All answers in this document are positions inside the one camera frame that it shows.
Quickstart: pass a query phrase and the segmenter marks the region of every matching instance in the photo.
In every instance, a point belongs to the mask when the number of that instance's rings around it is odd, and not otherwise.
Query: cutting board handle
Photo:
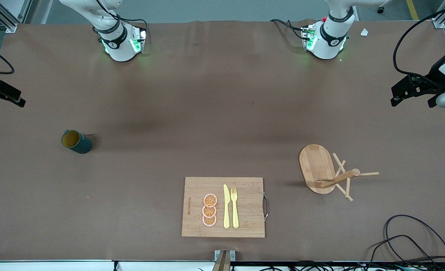
[[[268,219],[268,215],[269,215],[269,199],[266,196],[265,192],[262,193],[262,196],[264,197],[263,199],[266,202],[266,215],[264,216],[264,221],[266,221],[266,219]]]

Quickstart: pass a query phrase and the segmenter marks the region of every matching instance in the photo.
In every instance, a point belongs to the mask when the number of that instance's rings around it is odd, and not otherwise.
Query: oval wooden base
[[[318,194],[328,194],[335,186],[321,188],[321,182],[315,179],[332,179],[335,176],[333,160],[329,152],[320,145],[306,146],[300,153],[300,165],[306,185]]]

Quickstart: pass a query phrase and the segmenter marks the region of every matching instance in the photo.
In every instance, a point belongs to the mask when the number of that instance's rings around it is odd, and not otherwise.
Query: blue mug
[[[65,130],[62,145],[81,154],[88,153],[92,149],[92,141],[76,130]]]

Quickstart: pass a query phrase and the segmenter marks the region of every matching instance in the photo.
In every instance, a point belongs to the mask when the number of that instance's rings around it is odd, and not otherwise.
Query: wooden stand
[[[379,172],[360,173],[355,168],[350,171],[344,169],[345,160],[341,162],[333,153],[333,157],[338,164],[338,171],[335,173],[333,163],[329,152],[320,145],[312,144],[306,146],[300,153],[300,165],[306,185],[318,194],[328,194],[337,187],[345,198],[353,201],[350,197],[350,181],[354,177],[379,175]],[[339,183],[346,181],[346,189],[343,189]]]

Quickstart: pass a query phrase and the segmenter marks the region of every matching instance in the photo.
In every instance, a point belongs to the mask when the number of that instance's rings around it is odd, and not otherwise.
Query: metal handle
[[[269,215],[269,199],[267,198],[265,192],[262,193],[262,196],[266,200],[266,215],[264,216],[264,221],[266,221],[266,219],[268,219],[268,215]]]

